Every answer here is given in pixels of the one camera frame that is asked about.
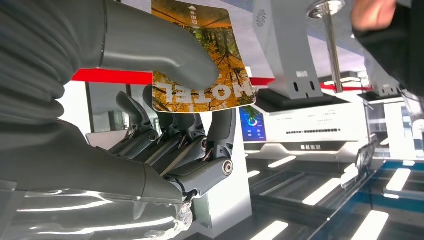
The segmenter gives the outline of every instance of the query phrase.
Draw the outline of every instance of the display screen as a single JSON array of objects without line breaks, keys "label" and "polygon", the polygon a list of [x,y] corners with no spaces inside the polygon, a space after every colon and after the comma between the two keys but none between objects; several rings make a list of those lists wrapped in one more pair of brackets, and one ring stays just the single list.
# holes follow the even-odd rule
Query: display screen
[{"label": "display screen", "polygon": [[264,115],[251,106],[240,107],[244,142],[266,142]]}]

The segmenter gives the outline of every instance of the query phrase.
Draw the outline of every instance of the metal screw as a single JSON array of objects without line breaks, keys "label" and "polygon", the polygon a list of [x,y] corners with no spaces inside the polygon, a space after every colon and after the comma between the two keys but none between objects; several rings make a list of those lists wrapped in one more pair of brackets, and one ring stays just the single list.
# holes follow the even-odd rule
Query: metal screw
[{"label": "metal screw", "polygon": [[228,176],[233,172],[233,162],[231,160],[224,161],[222,165],[222,172],[225,176]]},{"label": "metal screw", "polygon": [[201,149],[202,149],[204,152],[206,151],[207,144],[208,144],[208,140],[207,140],[207,139],[206,139],[206,137],[205,137],[205,138],[203,138],[203,139],[202,139],[202,141],[201,141]]},{"label": "metal screw", "polygon": [[157,133],[150,133],[150,135],[148,136],[150,142],[154,142],[156,138],[158,138]]}]

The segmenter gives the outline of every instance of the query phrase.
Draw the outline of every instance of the glass surface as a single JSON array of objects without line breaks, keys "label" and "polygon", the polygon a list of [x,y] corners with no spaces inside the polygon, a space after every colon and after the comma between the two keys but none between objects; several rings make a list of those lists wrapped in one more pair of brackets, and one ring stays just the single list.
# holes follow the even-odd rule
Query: glass surface
[{"label": "glass surface", "polygon": [[2,240],[167,240],[193,221],[187,205],[140,197],[73,189],[10,194],[22,202],[2,207],[15,211]]}]

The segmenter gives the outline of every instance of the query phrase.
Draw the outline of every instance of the forest illustration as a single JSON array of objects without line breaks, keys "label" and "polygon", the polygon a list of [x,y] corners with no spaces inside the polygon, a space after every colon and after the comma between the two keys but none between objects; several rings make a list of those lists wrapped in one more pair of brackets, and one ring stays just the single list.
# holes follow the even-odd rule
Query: forest illustration
[{"label": "forest illustration", "polygon": [[[200,113],[255,103],[252,84],[240,56],[227,10],[174,0],[152,0],[152,14],[189,31],[208,51],[220,70],[215,84],[204,93],[189,90],[192,102],[178,101],[181,87],[164,74],[154,72],[153,107],[157,111]],[[167,94],[160,87],[164,84],[172,85],[172,101],[169,92]],[[234,89],[245,91],[235,94]]]}]

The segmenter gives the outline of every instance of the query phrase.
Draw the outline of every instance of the reflective floor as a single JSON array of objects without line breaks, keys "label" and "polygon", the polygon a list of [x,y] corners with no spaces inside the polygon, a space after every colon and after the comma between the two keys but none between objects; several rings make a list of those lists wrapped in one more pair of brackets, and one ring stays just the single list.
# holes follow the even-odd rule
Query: reflective floor
[{"label": "reflective floor", "polygon": [[424,163],[379,161],[343,189],[347,163],[248,159],[253,216],[216,239],[423,239]]}]

